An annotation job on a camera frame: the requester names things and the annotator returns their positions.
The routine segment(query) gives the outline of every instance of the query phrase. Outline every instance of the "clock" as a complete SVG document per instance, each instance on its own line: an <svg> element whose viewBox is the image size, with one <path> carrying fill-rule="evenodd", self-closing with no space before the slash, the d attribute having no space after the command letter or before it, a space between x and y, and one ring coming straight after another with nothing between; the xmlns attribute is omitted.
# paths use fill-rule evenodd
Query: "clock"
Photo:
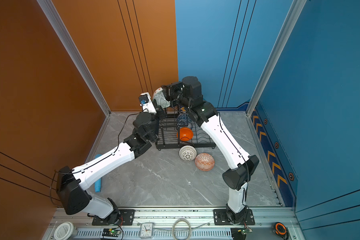
<svg viewBox="0 0 360 240"><path fill-rule="evenodd" d="M154 230L153 222L142 223L140 228L140 238L152 238L153 230Z"/></svg>

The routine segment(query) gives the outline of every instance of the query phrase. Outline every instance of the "orange and black tape measure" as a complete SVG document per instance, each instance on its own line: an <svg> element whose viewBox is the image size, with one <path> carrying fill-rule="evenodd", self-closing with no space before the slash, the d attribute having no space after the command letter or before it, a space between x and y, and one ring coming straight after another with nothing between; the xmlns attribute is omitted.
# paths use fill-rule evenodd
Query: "orange and black tape measure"
<svg viewBox="0 0 360 240"><path fill-rule="evenodd" d="M287 240L289 238L289 233L287 228L284 226L284 224L277 222L274 226L275 233L282 237L283 239Z"/></svg>

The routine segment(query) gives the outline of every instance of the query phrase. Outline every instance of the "blue cylinder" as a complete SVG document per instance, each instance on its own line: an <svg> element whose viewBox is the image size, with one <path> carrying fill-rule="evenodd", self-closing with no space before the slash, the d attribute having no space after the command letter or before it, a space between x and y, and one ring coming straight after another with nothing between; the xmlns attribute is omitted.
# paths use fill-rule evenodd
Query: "blue cylinder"
<svg viewBox="0 0 360 240"><path fill-rule="evenodd" d="M100 157L102 154L97 154L95 159ZM101 178L95 182L95 192L100 192L101 190Z"/></svg>

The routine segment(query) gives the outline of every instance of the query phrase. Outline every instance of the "dish rack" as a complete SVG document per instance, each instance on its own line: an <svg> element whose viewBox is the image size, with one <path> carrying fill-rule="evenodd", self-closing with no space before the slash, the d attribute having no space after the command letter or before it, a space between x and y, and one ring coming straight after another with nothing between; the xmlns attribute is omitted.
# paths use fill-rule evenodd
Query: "dish rack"
<svg viewBox="0 0 360 240"><path fill-rule="evenodd" d="M216 147L211 137L196 122L191 121L193 137L189 141L180 140L180 128L188 127L188 124L178 124L177 117L187 114L184 110L180 111L173 108L165 109L166 118L159 122L159 140L155 143L158 150L181 148L186 145L193 147Z"/></svg>

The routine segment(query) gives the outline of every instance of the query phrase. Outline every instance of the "black line on wall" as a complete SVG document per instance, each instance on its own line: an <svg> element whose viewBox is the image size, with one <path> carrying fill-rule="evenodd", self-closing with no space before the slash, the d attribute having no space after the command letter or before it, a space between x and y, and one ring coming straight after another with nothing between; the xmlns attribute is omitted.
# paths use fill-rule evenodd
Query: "black line on wall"
<svg viewBox="0 0 360 240"><path fill-rule="evenodd" d="M227 94L228 85L229 85L229 79L231 78L231 73L232 73L233 64L235 63L235 58L236 58L237 47L239 46L240 37L241 37L241 31L243 30L244 20L245 20L245 16L247 15L247 10L248 10L248 4L249 4L249 3L250 3L250 1L248 0L248 2L247 2L247 7L246 7L246 9L245 9L245 13L244 13L243 23L241 24L241 29L240 29L240 34L239 34L239 40L237 40L237 45L236 45L235 55L233 56L233 61L232 61L231 71L230 71L230 73L229 73L229 77L228 77L227 87L225 88L225 94L224 94L224 98L223 98L223 103L222 103L222 105L221 105L221 106L223 106L223 105L224 105L225 96L226 96L226 94Z"/></svg>
<svg viewBox="0 0 360 240"><path fill-rule="evenodd" d="M145 56L144 45L143 45L143 39L141 38L141 32L140 32L140 27L139 27L139 21L138 21L138 19L137 19L137 13L136 13L136 8L135 8L135 2L134 2L134 0L132 0L132 3L133 3L133 8L134 8L134 10L135 10L135 16L136 16L137 28L139 29L139 35L140 35L140 40L141 40L141 46L143 47L143 54L144 54L144 59L145 59L145 65L147 66L148 79L149 79L149 84L151 85L151 91L152 91L152 97L153 97L154 90L152 89L151 77L149 76L149 69L148 69L148 64L147 64L147 57Z"/></svg>
<svg viewBox="0 0 360 240"><path fill-rule="evenodd" d="M132 46L131 46L131 42L129 41L129 36L128 36L128 32L127 32L127 27L125 26L125 22L124 22L124 17L123 17L123 13L121 12L121 7L120 7L120 3L119 3L119 0L117 0L117 4L119 5L119 9L120 9L120 14L121 14L121 18L122 18L122 20L123 20L123 23L124 23L125 33L127 34L127 38L128 38L128 42L129 42L129 47L130 47L130 49L131 49L131 53L132 53L132 57L133 57L133 61L134 61L134 63L135 63L135 68L136 68L137 76L139 77L139 82L140 82L141 92L144 92L144 90L143 90L143 85L141 84L141 80L140 80L140 75L139 75L139 71L137 70L137 65L136 65L135 57L134 57L134 55L133 55L133 51L132 51Z"/></svg>
<svg viewBox="0 0 360 240"><path fill-rule="evenodd" d="M227 72L227 66L228 66L228 61L229 61L229 55L231 54L231 48L232 48L232 43L233 43L233 36L235 36L235 30L236 30L237 19L238 19L238 17L239 17L240 6L241 6L241 0L240 0L240 4L239 4L239 10L237 11L237 17L236 17L235 27L234 27L234 29L233 29L232 40L231 40L231 46L230 46L230 48L229 48L229 53L228 53L227 64L225 65L225 71L224 71L223 83L221 84L221 90L220 90L219 102L217 103L217 107L219 107L219 104L220 104L220 98L221 98L221 93L223 92L223 86L224 86L225 73Z"/></svg>
<svg viewBox="0 0 360 240"><path fill-rule="evenodd" d="M22 162L20 162L20 161L17 161L17 160L16 160L16 159L14 159L13 157L10 157L10 156L8 156L7 154L5 154L5 153L3 153L3 152L0 152L0 153L1 153L2 155L6 156L6 157L9 157L10 159L14 160L15 162L18 162L19 164L21 164L21 165L23 165L23 166L26 166L27 168L32 169L32 170L34 170L35 172L37 172L37 173L39 173L39 174L41 174L41 175L43 175L43 176L45 176L45 177L49 178L50 180L52 180L52 178L48 177L47 175L42 174L41 172L39 172L39 171L37 171L37 170L33 169L33 168L32 168L32 167L30 167L30 166L25 165L24 163L22 163Z"/></svg>
<svg viewBox="0 0 360 240"><path fill-rule="evenodd" d="M324 216L324 215L328 215L328 214L333 214L335 212L341 212L341 211L344 211L344 210L347 210L347 209L353 209L355 207L360 207L360 204L359 205L356 205L356 206L353 206L353 207L347 207L345 209L340 209L340 210L337 210L337 211L333 211L333 212L329 212L329 213L326 213L326 214L321 214L319 216L315 216L315 217L310 217L310 218L307 218L307 219L304 219L304 220L300 220L299 222L302 222L302 221L305 221L305 220L309 220L309 219L312 219L312 218L317 218L317 217L321 217L321 216Z"/></svg>
<svg viewBox="0 0 360 240"><path fill-rule="evenodd" d="M23 187L23 188L25 188L25 189L31 190L32 192L37 192L38 194L44 195L44 196L46 196L46 197L48 197L48 198L49 198L49 196L48 196L48 195L46 195L46 194L42 194L41 192L38 192L38 191L35 191L35 190L33 190L33 189L30 189L30 188L24 187L24 186L22 186L22 185L20 185L20 184L17 184L17 183L11 182L11 181L6 180L6 179L1 178L1 177L0 177L0 179L1 179L1 180L4 180L4 181L6 181L6 182L10 182L10 183L12 183L12 184L14 184L14 185L17 185L17 186L19 186L19 187Z"/></svg>
<svg viewBox="0 0 360 240"><path fill-rule="evenodd" d="M129 9L128 9L127 0L125 0L125 5L127 6L127 12L128 12L128 16L129 16L129 21L130 21L130 23L131 23L132 33L133 33L133 37L134 37L134 39L135 39L135 44L136 44L137 55L139 56L139 61L140 61L140 66L141 66L141 71L143 72L143 77L144 77L145 87L146 87L147 92L148 92L147 81L145 80L144 69L143 69L143 65L142 65L142 63L141 63L141 57L140 57L140 53L139 53L139 47L137 46L137 41L136 41L135 31L133 30L132 20L131 20L131 15L129 14Z"/></svg>
<svg viewBox="0 0 360 240"><path fill-rule="evenodd" d="M315 229L315 228L321 228L321 227L328 227L328 226L333 226L333 225L338 225L338 224L343 224L343 223L356 222L356 221L360 221L360 219L346 221L346 222L333 223L333 224L328 224L328 225L319 226L319 227L307 228L307 229L303 229L303 231L310 230L310 229Z"/></svg>
<svg viewBox="0 0 360 240"><path fill-rule="evenodd" d="M15 170L13 170L13 169L10 169L9 167L6 167L6 166L1 165L1 164L0 164L0 166L2 166L2 167L4 167L4 168L6 168L6 169L8 169L8 170L11 170L12 172L15 172L15 173L17 173L17 174L20 174L20 175L22 175L22 176L24 176L24 177L26 177L26 178L28 178L28 179L30 179L30 180L33 180L33 181L35 181L35 182L38 182L39 184L42 184L42 185L44 185L44 186L46 186L46 187L49 187L48 185L43 184L42 182L39 182L38 180L35 180L35 179L30 178L30 177L28 177L28 176L25 176L24 174L21 174L21 173L19 173L19 172L15 171Z"/></svg>
<svg viewBox="0 0 360 240"><path fill-rule="evenodd" d="M310 209L310 208L312 208L312 207L316 207L316 206L318 206L318 205L320 205L320 204L325 204L326 202L330 202L330 201L332 201L332 200L335 200L335 199L344 197L344 196L349 195L349 194L353 194L353 193L358 192L358 191L360 191L360 189L359 189L359 190L356 190L356 191L353 191L353 192L350 192L350 193L347 193L347 194L344 194L344 195L341 195L341 196L338 196L338 197L335 197L335 198L333 198L333 199L329 199L329 200L327 200L327 201L325 201L325 202L322 202L322 203L319 203L319 204L316 204L316 205L307 207L307 208L305 208L305 209L302 209L302 210L297 211L296 213L301 212L301 211L304 211L304 210L307 210L307 209Z"/></svg>
<svg viewBox="0 0 360 240"><path fill-rule="evenodd" d="M239 63L240 63L240 59L241 59L241 54L243 53L243 48L244 48L245 40L247 39L248 29L250 28L250 24L251 24L251 20L252 20L252 15L253 15L254 7L256 6L256 1L257 1L257 0L254 1L254 5L253 5L253 9L252 9L252 14L251 14L251 18L250 18L250 22L248 23L247 32L245 33L244 43L243 43L243 46L241 47L241 52L240 52L239 61L237 62L235 75L233 76L232 85L231 85L231 90L229 91L229 96L228 96L227 104L225 105L225 107L228 106L229 97L231 96L233 83L235 82L235 77L236 77L236 73L237 73L237 68L239 67Z"/></svg>

